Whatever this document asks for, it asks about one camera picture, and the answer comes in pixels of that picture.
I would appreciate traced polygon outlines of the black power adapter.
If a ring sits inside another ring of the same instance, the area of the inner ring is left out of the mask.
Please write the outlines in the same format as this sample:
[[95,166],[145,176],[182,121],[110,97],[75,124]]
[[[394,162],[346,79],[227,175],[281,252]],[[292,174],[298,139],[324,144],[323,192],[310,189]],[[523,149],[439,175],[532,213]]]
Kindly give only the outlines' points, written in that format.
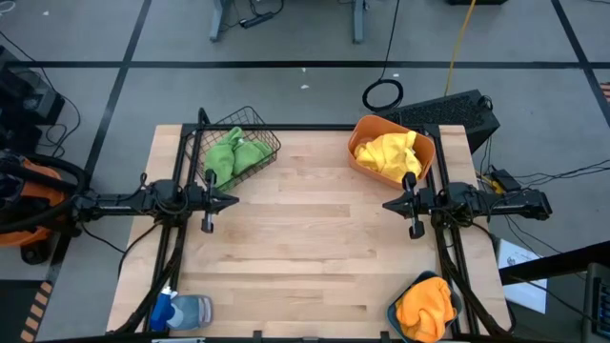
[[492,171],[490,176],[496,193],[514,192],[521,189],[521,184],[507,170]]

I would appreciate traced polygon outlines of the yellow microfiber towel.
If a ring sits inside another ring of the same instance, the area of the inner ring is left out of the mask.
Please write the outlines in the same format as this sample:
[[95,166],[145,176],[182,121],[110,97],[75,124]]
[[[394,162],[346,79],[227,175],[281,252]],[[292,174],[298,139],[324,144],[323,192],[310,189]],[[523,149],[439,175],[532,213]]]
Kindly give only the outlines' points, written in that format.
[[416,138],[414,131],[384,134],[381,137],[384,165],[380,173],[396,182],[401,181],[407,172],[419,177],[422,165],[414,150]]
[[406,143],[406,133],[383,134],[356,147],[356,162],[368,170],[400,182],[408,171]]

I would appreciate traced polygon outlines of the black computer tower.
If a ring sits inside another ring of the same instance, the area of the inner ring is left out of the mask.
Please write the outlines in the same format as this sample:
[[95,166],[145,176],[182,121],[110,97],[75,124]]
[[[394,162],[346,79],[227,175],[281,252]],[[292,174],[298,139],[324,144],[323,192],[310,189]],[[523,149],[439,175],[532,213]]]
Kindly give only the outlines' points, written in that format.
[[482,146],[500,127],[493,113],[491,98],[479,90],[464,91],[381,111],[377,115],[404,127],[433,124],[462,126],[471,153]]

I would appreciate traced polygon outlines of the black beam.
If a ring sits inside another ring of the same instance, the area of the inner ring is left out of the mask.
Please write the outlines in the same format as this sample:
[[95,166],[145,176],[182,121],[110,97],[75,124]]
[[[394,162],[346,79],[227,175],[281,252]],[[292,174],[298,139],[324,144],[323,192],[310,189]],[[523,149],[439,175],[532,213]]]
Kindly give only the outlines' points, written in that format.
[[499,276],[502,285],[512,285],[582,272],[592,263],[610,267],[610,240],[502,268]]

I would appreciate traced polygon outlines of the black power strip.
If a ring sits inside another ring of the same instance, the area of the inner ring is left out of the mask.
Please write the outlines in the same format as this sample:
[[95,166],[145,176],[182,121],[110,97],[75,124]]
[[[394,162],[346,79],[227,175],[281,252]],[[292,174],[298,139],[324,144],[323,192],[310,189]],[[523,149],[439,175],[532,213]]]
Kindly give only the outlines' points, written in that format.
[[275,14],[271,11],[265,12],[263,14],[258,14],[250,19],[242,19],[239,21],[239,26],[243,29],[249,29],[253,26],[262,24],[266,21],[269,21],[275,17]]

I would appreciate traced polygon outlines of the orange black vacuum cleaner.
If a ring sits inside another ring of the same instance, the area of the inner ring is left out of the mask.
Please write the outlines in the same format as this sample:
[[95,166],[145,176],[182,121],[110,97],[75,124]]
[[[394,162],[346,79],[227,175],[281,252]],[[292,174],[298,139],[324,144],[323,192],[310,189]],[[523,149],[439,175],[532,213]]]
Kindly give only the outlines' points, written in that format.
[[30,265],[47,261],[54,234],[81,234],[71,216],[77,197],[88,186],[88,175],[73,163],[1,150],[0,248],[18,248]]

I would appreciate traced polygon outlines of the orange plastic basket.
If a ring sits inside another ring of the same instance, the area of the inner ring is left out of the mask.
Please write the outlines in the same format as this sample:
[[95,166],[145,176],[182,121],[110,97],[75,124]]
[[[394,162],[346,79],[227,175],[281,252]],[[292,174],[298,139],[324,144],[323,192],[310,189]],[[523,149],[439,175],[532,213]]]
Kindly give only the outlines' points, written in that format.
[[[389,120],[383,119],[379,116],[366,115],[361,118],[356,127],[354,128],[352,135],[347,144],[348,150],[348,161],[350,166],[358,172],[361,172],[376,181],[386,184],[395,189],[401,189],[401,181],[396,182],[391,179],[384,177],[377,172],[368,170],[359,164],[355,159],[355,149],[359,144],[373,141],[377,137],[386,133],[408,133],[414,131],[408,128],[401,127],[398,124],[390,122]],[[428,171],[431,169],[433,159],[435,157],[435,144],[433,141],[425,135],[414,131],[417,134],[417,138],[414,144],[414,150],[416,158],[422,165],[422,172],[417,177],[417,181],[424,179]]]

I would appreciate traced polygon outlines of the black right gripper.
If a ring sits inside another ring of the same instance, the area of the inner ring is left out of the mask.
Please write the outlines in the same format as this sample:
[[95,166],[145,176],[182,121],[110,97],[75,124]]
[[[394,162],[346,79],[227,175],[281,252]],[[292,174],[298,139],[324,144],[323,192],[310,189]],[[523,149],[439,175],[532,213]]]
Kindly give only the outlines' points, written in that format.
[[403,218],[409,218],[411,220],[411,227],[409,228],[409,235],[411,239],[419,239],[425,234],[423,222],[419,219],[421,214],[431,214],[432,209],[435,207],[435,193],[430,188],[423,188],[420,191],[416,191],[417,185],[416,175],[408,171],[403,179],[402,186],[404,188],[404,195],[387,201],[382,204],[385,210],[394,212]]

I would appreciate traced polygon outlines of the dark blue plastic basket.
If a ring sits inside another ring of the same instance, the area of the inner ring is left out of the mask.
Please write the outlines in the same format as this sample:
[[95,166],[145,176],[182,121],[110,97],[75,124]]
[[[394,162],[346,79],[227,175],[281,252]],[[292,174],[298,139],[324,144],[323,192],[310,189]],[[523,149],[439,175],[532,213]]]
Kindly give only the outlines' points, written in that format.
[[[389,305],[388,310],[387,310],[387,318],[388,321],[390,323],[390,326],[396,331],[396,333],[401,337],[401,339],[405,342],[405,343],[417,343],[420,341],[416,341],[414,339],[408,338],[400,329],[399,326],[399,322],[397,320],[397,307],[400,304],[401,298],[402,296],[409,291],[413,286],[415,286],[415,284],[424,281],[428,278],[434,277],[434,276],[438,276],[436,273],[434,272],[430,272],[430,271],[425,271],[422,272],[417,278],[416,280],[393,302]],[[451,320],[448,321],[446,323],[446,333],[448,332],[449,326],[452,325],[454,323],[454,321],[458,318],[458,315],[461,313],[462,311],[462,301],[460,299],[460,297],[458,296],[458,294],[453,290],[453,288],[449,285],[449,288],[452,292],[451,294],[451,300],[452,303],[454,305],[454,307],[457,310],[457,315]]]

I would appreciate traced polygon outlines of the white paper sheet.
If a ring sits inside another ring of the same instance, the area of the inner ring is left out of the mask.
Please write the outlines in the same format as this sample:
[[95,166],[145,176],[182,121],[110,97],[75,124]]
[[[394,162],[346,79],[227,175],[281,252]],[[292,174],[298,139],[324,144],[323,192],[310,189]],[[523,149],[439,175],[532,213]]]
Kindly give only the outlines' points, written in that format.
[[[500,269],[512,267],[539,259],[540,255],[513,244],[504,239],[499,240],[497,262]],[[529,310],[546,313],[546,279],[535,280],[534,285],[518,283],[503,287],[507,300]]]

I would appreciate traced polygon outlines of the clear spray bottle blue head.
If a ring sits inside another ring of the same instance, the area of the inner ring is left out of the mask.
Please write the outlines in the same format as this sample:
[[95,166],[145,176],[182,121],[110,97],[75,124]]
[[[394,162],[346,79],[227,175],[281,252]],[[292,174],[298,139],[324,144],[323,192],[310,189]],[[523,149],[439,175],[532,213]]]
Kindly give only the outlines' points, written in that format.
[[213,322],[213,301],[207,295],[179,295],[165,287],[157,297],[150,328],[153,331],[191,331],[203,329]]

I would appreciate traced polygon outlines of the grey desk leg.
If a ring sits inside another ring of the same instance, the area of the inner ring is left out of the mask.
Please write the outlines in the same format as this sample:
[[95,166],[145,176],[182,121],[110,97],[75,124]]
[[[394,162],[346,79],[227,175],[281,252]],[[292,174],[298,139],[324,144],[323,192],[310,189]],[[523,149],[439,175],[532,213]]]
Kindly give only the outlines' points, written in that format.
[[353,43],[361,44],[364,40],[364,12],[366,0],[353,0]]
[[211,42],[216,42],[218,40],[225,8],[229,3],[230,0],[213,0],[213,15],[209,33],[209,39]]

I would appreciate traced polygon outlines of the black equipment case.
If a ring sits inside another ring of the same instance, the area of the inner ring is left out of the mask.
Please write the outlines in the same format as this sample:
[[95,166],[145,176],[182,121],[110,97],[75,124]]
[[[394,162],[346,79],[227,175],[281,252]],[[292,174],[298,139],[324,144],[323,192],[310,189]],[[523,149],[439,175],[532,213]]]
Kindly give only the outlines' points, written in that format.
[[28,68],[10,67],[18,59],[0,45],[0,150],[34,152],[65,105],[64,97]]

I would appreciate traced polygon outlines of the green microfiber towel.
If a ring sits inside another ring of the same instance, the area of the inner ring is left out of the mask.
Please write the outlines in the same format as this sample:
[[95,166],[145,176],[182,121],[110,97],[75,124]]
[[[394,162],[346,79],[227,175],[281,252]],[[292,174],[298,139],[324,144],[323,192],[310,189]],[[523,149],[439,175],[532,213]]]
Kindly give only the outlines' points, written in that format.
[[273,153],[273,149],[265,142],[259,140],[240,139],[234,147],[233,174],[239,175],[249,167],[266,159]]
[[207,152],[204,171],[212,170],[216,175],[215,186],[227,191],[234,186],[234,176],[243,169],[243,130],[233,127]]

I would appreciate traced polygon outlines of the orange microfiber towel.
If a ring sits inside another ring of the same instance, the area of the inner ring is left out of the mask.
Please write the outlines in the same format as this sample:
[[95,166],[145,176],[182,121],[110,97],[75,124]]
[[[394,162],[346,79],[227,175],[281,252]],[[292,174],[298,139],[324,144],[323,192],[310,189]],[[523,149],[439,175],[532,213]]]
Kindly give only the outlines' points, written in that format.
[[399,305],[396,319],[401,331],[411,339],[424,343],[437,342],[446,333],[446,323],[455,317],[454,308],[416,308]]
[[421,281],[407,291],[401,298],[396,314],[407,323],[418,318],[419,312],[430,314],[433,319],[450,320],[457,315],[451,300],[448,283],[434,276]]

